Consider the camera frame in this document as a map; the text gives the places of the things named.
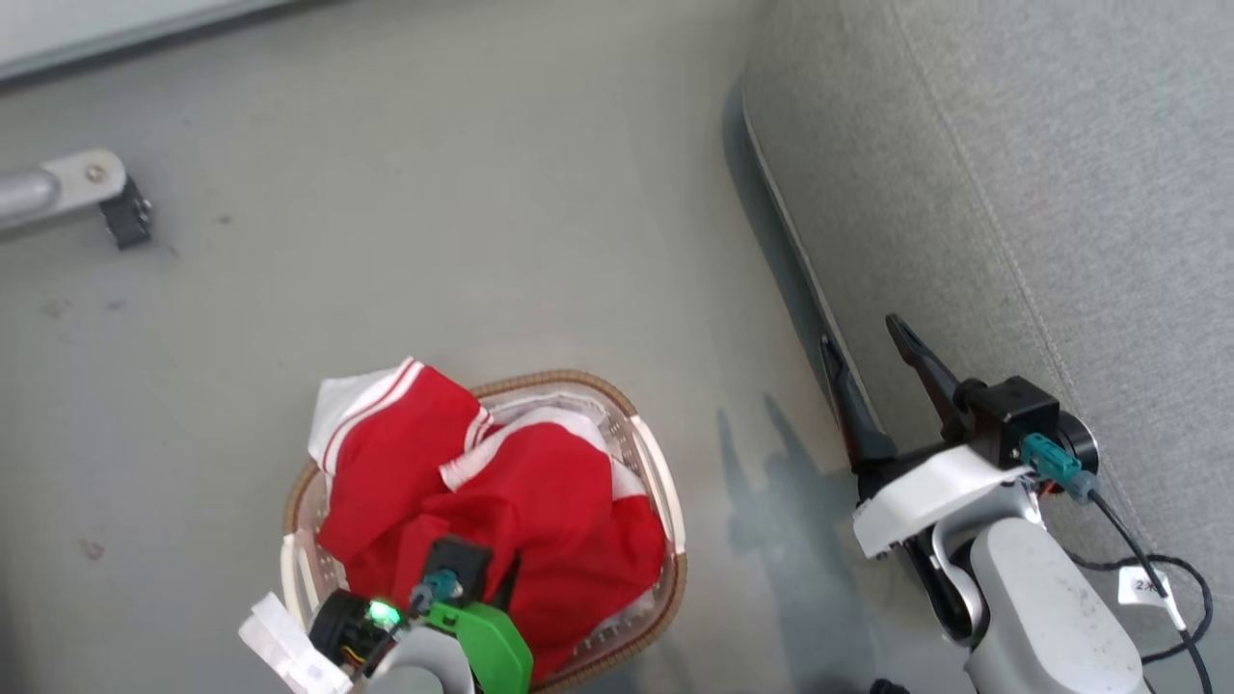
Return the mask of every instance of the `gray floor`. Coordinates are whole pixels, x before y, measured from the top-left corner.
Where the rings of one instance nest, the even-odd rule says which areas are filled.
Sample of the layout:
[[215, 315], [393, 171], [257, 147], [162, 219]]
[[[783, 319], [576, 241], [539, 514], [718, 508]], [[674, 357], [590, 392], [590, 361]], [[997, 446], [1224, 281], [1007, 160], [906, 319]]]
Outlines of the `gray floor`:
[[685, 608], [589, 690], [971, 692], [844, 532], [808, 327], [729, 170], [764, 6], [357, 0], [0, 95], [0, 168], [101, 144], [158, 205], [126, 253], [93, 219], [0, 242], [4, 690], [283, 690], [236, 629], [316, 384], [411, 353], [589, 369], [656, 430]]

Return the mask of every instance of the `gray sofa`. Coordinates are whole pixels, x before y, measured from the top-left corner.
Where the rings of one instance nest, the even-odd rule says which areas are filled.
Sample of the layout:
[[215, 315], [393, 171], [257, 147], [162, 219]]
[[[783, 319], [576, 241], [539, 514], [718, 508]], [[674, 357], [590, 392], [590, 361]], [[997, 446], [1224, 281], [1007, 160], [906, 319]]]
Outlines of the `gray sofa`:
[[[1088, 424], [1134, 531], [1211, 582], [1217, 672], [1234, 608], [1229, 5], [780, 0], [743, 86], [819, 306], [901, 448], [938, 420], [892, 311], [961, 378], [1024, 375]], [[1081, 554], [1129, 553], [1095, 509], [1046, 512]], [[1198, 592], [1174, 580], [1195, 626]], [[1176, 641], [1160, 614], [1120, 617], [1141, 648]]]

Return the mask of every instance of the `cable connector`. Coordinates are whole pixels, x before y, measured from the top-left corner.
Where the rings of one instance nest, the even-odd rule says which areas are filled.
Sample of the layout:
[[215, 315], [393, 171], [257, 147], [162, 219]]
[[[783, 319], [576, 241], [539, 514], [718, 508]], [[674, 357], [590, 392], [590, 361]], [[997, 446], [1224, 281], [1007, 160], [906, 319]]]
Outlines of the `cable connector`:
[[1021, 442], [1021, 459], [1037, 474], [1061, 484], [1067, 494], [1081, 504], [1091, 501], [1088, 496], [1091, 491], [1101, 491], [1097, 475], [1083, 469], [1075, 456], [1040, 433], [1029, 433], [1024, 437]]

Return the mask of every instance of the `green light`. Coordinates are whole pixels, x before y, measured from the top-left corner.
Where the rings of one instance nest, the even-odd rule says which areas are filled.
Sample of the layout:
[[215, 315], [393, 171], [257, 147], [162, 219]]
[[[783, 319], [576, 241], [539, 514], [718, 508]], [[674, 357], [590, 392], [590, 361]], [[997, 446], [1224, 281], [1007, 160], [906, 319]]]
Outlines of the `green light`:
[[399, 626], [399, 622], [402, 621], [402, 615], [399, 614], [397, 609], [374, 600], [369, 603], [369, 620], [385, 631], [390, 631]]

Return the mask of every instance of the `red garment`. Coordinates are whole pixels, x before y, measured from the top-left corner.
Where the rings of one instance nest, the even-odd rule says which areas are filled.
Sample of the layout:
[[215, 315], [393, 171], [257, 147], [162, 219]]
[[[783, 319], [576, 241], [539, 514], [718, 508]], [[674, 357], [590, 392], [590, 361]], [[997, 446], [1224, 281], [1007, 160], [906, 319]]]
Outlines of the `red garment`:
[[452, 533], [492, 548], [489, 599], [518, 552], [510, 617], [538, 682], [659, 578], [660, 521], [585, 415], [544, 408], [491, 427], [470, 393], [411, 359], [362, 400], [348, 416], [318, 411], [310, 446], [333, 474], [317, 541], [352, 590], [406, 606]]

